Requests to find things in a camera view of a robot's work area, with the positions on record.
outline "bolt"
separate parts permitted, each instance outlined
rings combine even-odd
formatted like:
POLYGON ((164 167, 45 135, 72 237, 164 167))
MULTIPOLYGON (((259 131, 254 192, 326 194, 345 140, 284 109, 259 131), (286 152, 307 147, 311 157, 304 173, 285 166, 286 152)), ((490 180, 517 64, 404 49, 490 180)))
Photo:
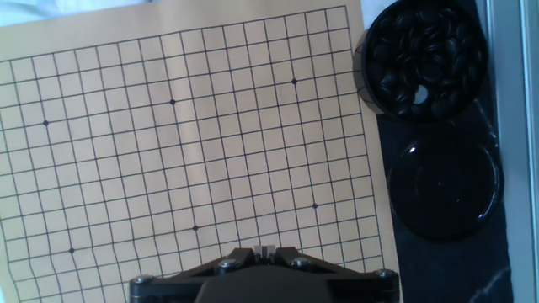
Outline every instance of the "bolt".
POLYGON ((140 275, 136 278, 133 278, 131 281, 135 284, 145 284, 145 283, 148 283, 150 281, 152 281, 153 279, 153 276, 150 275, 150 274, 143 274, 143 275, 140 275))
POLYGON ((223 259, 219 262, 220 268, 235 268, 239 265, 239 262, 234 258, 223 259))
POLYGON ((311 263, 311 261, 308 258, 305 257, 296 257, 291 262, 290 265, 293 267, 304 267, 311 263))
POLYGON ((387 278, 393 276, 396 273, 391 269, 378 269, 374 271, 374 274, 380 278, 387 278))

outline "black marble surface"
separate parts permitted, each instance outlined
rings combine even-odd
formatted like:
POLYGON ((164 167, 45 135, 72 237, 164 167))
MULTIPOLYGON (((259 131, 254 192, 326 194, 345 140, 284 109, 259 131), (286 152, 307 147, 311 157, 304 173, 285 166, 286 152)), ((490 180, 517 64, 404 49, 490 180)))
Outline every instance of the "black marble surface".
MULTIPOLYGON (((456 2, 478 17, 473 1, 456 2)), ((495 100, 489 79, 474 104, 448 124, 473 134, 498 154, 495 100)), ((411 139, 429 129, 385 115, 378 116, 378 127, 386 175, 411 139)), ((393 215, 404 302, 512 302, 503 206, 509 202, 500 201, 480 231, 451 243, 426 241, 393 215)))

